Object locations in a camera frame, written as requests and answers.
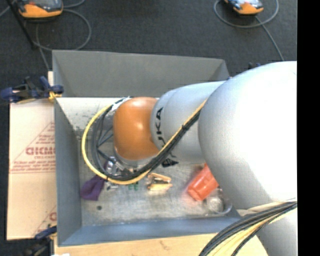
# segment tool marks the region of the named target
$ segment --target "red object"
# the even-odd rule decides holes
[[[219,186],[207,164],[200,173],[191,181],[187,191],[197,201],[204,200],[213,190]]]

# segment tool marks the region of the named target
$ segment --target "white cylinder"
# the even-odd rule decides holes
[[[161,149],[198,106],[223,83],[192,84],[165,93],[155,104],[150,119],[152,140],[157,148]],[[190,164],[205,162],[198,139],[198,122],[186,132],[169,158]]]
[[[229,79],[198,122],[204,159],[236,209],[297,198],[296,61]],[[296,255],[297,214],[270,226],[259,233],[269,255]]]

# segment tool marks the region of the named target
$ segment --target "black carpet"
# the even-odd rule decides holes
[[[262,0],[266,21],[276,10],[275,0]],[[64,5],[77,0],[64,0]],[[231,76],[249,63],[268,64],[297,60],[298,0],[279,0],[278,12],[265,28],[225,24],[214,12],[215,1],[202,0],[90,0],[72,8],[91,26],[89,41],[80,51],[147,53],[223,59]],[[0,13],[7,7],[0,2]],[[241,26],[257,24],[255,17],[240,17],[224,2],[216,5],[227,21]],[[57,19],[25,27],[34,41],[49,49],[77,49],[89,36],[85,20],[65,11]],[[280,53],[277,51],[273,37]],[[51,52],[32,49],[13,13],[0,16],[0,90],[19,85],[26,76],[37,81],[51,68]],[[11,256],[32,245],[32,240],[6,241],[8,195],[8,124],[6,102],[0,102],[0,256]]]

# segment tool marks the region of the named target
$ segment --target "wire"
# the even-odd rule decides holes
[[[82,49],[83,47],[85,47],[85,46],[88,44],[89,40],[91,39],[91,35],[92,35],[91,25],[90,25],[89,21],[88,21],[83,15],[81,15],[80,13],[78,13],[78,12],[76,12],[76,11],[74,11],[74,10],[64,9],[63,11],[64,11],[64,12],[67,12],[67,13],[72,13],[72,14],[74,14],[74,15],[79,16],[81,19],[83,19],[83,21],[84,21],[84,22],[86,23],[86,25],[87,25],[87,28],[88,28],[88,36],[87,36],[85,42],[84,42],[83,44],[81,44],[80,46],[72,49],[72,50],[80,50],[80,49]],[[37,26],[36,26],[36,34],[39,33],[38,30],[39,30],[39,24],[37,24]],[[52,51],[52,50],[53,50],[52,48],[45,47],[45,46],[43,46],[43,45],[41,45],[40,43],[37,43],[37,42],[34,42],[34,44],[35,44],[36,46],[38,46],[39,48],[41,48],[41,49],[43,49],[43,50],[46,50],[46,51]]]
[[[69,5],[65,5],[64,8],[74,8],[74,7],[78,7],[80,5],[82,5],[86,0],[81,0],[78,3],[73,3],[73,4],[69,4]]]
[[[86,0],[81,0],[79,1],[78,3],[74,3],[74,4],[69,4],[69,5],[65,5],[64,8],[63,8],[63,12],[67,12],[67,13],[72,13],[78,17],[80,17],[87,25],[87,28],[88,28],[88,36],[86,38],[86,40],[84,41],[83,44],[81,44],[80,46],[76,47],[76,48],[73,48],[71,50],[74,50],[74,51],[77,51],[77,50],[80,50],[82,48],[84,48],[88,42],[90,41],[91,39],[91,36],[92,36],[92,29],[91,29],[91,25],[89,23],[89,21],[83,16],[81,15],[80,13],[74,11],[74,10],[70,10],[68,8],[74,8],[74,7],[78,7],[82,4],[85,3]],[[0,18],[1,16],[3,16],[8,10],[10,9],[10,7],[8,6],[7,8],[5,8],[1,13],[0,13]],[[49,47],[45,47],[43,45],[40,44],[40,40],[39,40],[39,24],[36,25],[35,27],[35,41],[33,41],[34,45],[37,46],[39,48],[39,51],[40,51],[40,54],[41,54],[41,57],[43,59],[43,62],[44,62],[44,65],[46,67],[47,70],[50,70],[50,66],[49,66],[49,63],[45,57],[45,54],[43,52],[43,50],[46,50],[46,51],[49,51],[51,52],[53,50],[53,48],[49,48]]]
[[[106,106],[100,111],[98,111],[92,117],[92,119],[89,121],[88,125],[84,129],[84,132],[82,135],[82,141],[81,141],[82,156],[85,163],[88,165],[91,171],[93,171],[96,175],[100,176],[105,180],[108,180],[112,183],[120,184],[120,185],[128,185],[128,184],[136,183],[137,181],[145,177],[149,172],[153,171],[156,167],[158,167],[167,158],[168,154],[174,149],[174,147],[177,145],[177,143],[180,141],[183,135],[187,132],[187,130],[198,120],[201,109],[203,108],[206,102],[206,101],[202,102],[202,104],[192,113],[191,116],[189,116],[189,118],[184,122],[184,124],[176,131],[176,133],[162,147],[162,149],[158,152],[156,157],[154,157],[149,163],[147,163],[146,165],[144,165],[139,169],[134,169],[133,171],[130,171],[129,169],[124,168],[122,172],[124,172],[126,176],[119,176],[111,173],[106,173],[106,170],[103,164],[99,161],[99,158],[97,157],[98,153],[96,152],[96,150],[97,150],[97,142],[99,141],[99,139],[96,140],[97,129],[93,129],[92,131],[91,140],[93,140],[94,142],[91,141],[91,151],[92,151],[91,155],[96,166],[98,166],[98,169],[94,167],[88,159],[87,152],[86,152],[86,141],[87,141],[87,135],[90,128],[93,125],[96,127],[99,127],[102,124],[102,120],[104,120],[105,116],[113,109],[113,106],[123,101],[124,99],[121,99],[120,101],[117,101],[116,103],[110,106]]]
[[[286,214],[295,210],[298,203],[295,202],[282,202],[267,210],[248,214],[239,221],[231,224],[222,231],[220,231],[211,241],[203,248],[199,256],[224,256],[226,251],[230,249],[235,250],[231,254],[235,256],[238,251],[250,240],[259,230],[266,225],[273,223],[280,218],[285,217]]]
[[[84,43],[81,44],[80,46],[72,49],[72,50],[74,50],[74,51],[80,50],[80,49],[84,48],[84,47],[88,44],[88,42],[90,41],[90,39],[91,39],[91,36],[92,36],[91,25],[90,25],[89,21],[88,21],[83,15],[81,15],[80,13],[78,13],[78,12],[76,12],[76,11],[74,11],[74,10],[64,9],[63,11],[64,11],[64,12],[67,12],[67,13],[72,13],[72,14],[80,17],[80,18],[86,23],[86,25],[87,25],[87,28],[88,28],[88,36],[87,36],[86,40],[85,40]],[[44,64],[45,64],[46,68],[49,70],[50,68],[49,68],[48,62],[47,62],[47,60],[46,60],[46,57],[45,57],[45,55],[44,55],[44,53],[43,53],[43,50],[46,50],[46,51],[51,52],[51,51],[53,50],[53,48],[45,47],[45,46],[43,46],[43,45],[40,44],[40,42],[39,42],[39,24],[37,24],[37,25],[36,25],[36,28],[35,28],[35,37],[36,37],[36,41],[34,41],[33,43],[34,43],[37,47],[39,47],[39,51],[40,51],[41,57],[42,57],[42,59],[43,59],[43,62],[44,62]]]
[[[225,24],[231,26],[231,27],[234,27],[234,28],[239,28],[239,29],[252,29],[252,28],[256,28],[256,27],[260,27],[262,26],[263,29],[265,30],[265,32],[267,33],[267,35],[269,36],[270,40],[272,41],[272,44],[274,45],[276,51],[278,52],[280,58],[282,61],[284,61],[284,57],[283,55],[281,54],[281,51],[279,50],[279,47],[277,46],[275,40],[273,39],[273,37],[271,36],[270,32],[268,31],[268,29],[266,28],[265,24],[269,23],[270,21],[272,21],[276,15],[278,14],[278,11],[279,11],[279,2],[278,0],[275,0],[275,10],[273,12],[273,14],[267,18],[266,20],[264,21],[261,21],[257,16],[255,16],[255,19],[257,20],[257,24],[254,24],[254,25],[238,25],[238,24],[234,24],[234,23],[231,23],[227,20],[225,20],[224,18],[221,17],[221,15],[218,13],[217,11],[217,4],[222,2],[222,0],[217,0],[214,5],[213,5],[213,11],[215,13],[215,15]]]

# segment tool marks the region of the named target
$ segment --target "purple cloth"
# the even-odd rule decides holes
[[[80,196],[86,200],[97,201],[101,190],[104,188],[104,184],[105,180],[96,175],[83,184]]]

